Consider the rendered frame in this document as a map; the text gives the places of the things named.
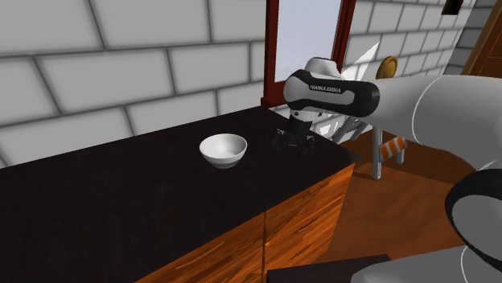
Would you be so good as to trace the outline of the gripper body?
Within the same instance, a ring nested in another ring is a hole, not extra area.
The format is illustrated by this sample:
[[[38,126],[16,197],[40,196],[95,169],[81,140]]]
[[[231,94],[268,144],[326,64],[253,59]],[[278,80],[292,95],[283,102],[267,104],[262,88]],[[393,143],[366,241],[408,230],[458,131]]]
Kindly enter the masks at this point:
[[[297,117],[289,117],[287,132],[295,137],[306,137],[311,131],[312,121],[302,121]]]

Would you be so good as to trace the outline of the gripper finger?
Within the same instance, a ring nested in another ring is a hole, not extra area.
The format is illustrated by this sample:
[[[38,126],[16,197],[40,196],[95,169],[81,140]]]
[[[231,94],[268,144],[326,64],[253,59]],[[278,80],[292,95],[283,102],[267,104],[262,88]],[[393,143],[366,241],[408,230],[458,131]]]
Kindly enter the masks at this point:
[[[294,139],[291,135],[280,129],[275,129],[272,136],[272,151],[277,153],[283,146],[293,146]]]
[[[310,153],[314,144],[315,138],[312,135],[307,135],[305,140],[299,146],[298,159],[302,159]]]

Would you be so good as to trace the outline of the white bowl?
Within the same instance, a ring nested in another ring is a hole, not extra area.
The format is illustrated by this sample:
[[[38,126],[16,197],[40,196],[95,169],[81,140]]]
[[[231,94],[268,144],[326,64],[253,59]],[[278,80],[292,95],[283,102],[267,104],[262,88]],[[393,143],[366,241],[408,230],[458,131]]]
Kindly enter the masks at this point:
[[[219,133],[206,137],[200,143],[200,153],[204,159],[218,169],[235,166],[244,156],[247,141],[233,133]]]

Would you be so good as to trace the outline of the wooden drawer cabinet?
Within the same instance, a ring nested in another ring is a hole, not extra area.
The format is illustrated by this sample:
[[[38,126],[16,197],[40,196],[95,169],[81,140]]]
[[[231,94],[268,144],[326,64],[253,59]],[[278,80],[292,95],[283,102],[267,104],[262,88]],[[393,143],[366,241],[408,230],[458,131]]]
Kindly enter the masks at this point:
[[[135,283],[265,283],[331,243],[354,167],[347,166]]]

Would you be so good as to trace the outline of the red framed window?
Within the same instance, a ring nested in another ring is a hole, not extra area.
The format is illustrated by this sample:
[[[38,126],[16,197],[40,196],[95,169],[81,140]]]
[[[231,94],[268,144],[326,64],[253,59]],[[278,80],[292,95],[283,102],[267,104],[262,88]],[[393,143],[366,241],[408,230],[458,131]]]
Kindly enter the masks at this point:
[[[285,103],[285,79],[312,57],[342,68],[356,0],[266,0],[261,105]]]

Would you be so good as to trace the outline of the brown wooden door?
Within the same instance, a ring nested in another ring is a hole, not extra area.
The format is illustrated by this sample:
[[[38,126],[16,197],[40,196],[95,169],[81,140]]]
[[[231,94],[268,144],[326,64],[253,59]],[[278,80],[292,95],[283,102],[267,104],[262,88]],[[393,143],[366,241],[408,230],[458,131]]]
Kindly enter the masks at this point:
[[[492,8],[462,74],[502,79],[502,0]]]

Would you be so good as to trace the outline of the round brown wall ornament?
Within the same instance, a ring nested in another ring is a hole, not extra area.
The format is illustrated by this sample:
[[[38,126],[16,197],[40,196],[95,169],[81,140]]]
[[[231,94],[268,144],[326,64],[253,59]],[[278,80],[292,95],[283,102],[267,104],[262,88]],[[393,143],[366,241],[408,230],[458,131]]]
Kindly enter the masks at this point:
[[[376,72],[376,79],[393,78],[397,71],[398,59],[394,56],[388,56],[381,62]]]

